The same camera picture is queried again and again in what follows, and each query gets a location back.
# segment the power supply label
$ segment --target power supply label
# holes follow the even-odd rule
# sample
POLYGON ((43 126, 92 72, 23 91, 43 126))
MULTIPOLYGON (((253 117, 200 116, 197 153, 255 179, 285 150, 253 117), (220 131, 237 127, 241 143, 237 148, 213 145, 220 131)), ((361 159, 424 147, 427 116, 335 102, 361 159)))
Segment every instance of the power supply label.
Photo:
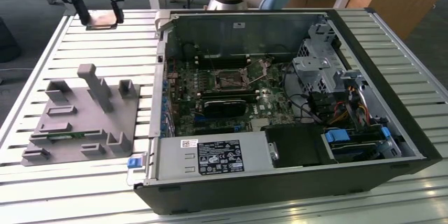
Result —
POLYGON ((244 172, 240 140, 197 143, 201 175, 244 172))

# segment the blue tab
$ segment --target blue tab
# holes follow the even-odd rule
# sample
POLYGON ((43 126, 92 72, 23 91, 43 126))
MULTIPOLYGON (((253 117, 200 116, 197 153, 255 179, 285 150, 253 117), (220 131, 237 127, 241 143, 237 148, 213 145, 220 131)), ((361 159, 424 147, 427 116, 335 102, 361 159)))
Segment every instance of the blue tab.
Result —
POLYGON ((331 142, 335 141, 333 136, 331 135, 329 132, 325 133, 325 138, 327 138, 327 142, 328 142, 328 143, 331 143, 331 142))
POLYGON ((141 167, 141 158, 131 157, 128 159, 128 169, 140 168, 141 167))
POLYGON ((329 130, 325 134, 327 142, 349 141, 351 137, 347 130, 329 130))
POLYGON ((392 136, 388 127, 383 127, 383 128, 381 128, 381 131, 383 131, 383 134, 384 134, 385 138, 388 138, 389 136, 392 136))

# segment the gray plastic holder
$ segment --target gray plastic holder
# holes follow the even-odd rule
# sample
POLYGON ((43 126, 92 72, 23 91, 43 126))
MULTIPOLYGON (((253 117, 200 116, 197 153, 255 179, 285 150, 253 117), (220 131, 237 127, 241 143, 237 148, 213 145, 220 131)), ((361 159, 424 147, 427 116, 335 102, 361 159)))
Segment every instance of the gray plastic holder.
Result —
POLYGON ((88 88, 69 88, 64 80, 49 82, 49 100, 21 165, 131 156, 140 86, 132 80, 108 86, 95 70, 93 64, 83 64, 77 69, 88 88))

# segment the sticker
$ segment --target sticker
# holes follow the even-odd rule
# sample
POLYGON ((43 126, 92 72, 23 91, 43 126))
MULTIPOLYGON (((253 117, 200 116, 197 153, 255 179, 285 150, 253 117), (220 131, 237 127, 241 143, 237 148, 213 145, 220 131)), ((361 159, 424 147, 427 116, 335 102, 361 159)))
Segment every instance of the sticker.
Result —
POLYGON ((244 172, 240 140, 197 143, 201 175, 244 172))
POLYGON ((235 29, 245 28, 245 23, 233 23, 233 28, 235 29))
POLYGON ((197 147, 197 139, 187 139, 180 141, 180 148, 197 147))

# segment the aluminum extrusion table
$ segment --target aluminum extrusion table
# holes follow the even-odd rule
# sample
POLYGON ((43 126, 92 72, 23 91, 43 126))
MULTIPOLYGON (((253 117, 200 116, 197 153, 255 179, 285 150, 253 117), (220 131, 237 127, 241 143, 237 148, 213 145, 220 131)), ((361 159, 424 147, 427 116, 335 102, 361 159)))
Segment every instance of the aluminum extrusion table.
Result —
MULTIPOLYGON (((156 61, 155 10, 128 10, 116 30, 85 31, 65 16, 0 130, 0 223, 420 223, 448 218, 448 93, 376 14, 339 10, 368 55, 436 145, 444 160, 365 193, 275 204, 156 215, 127 183, 127 158, 20 165, 43 113, 49 80, 76 77, 80 63, 97 66, 107 83, 132 79, 141 87, 133 153, 148 149, 156 61)), ((344 51, 349 64, 353 59, 344 51)))

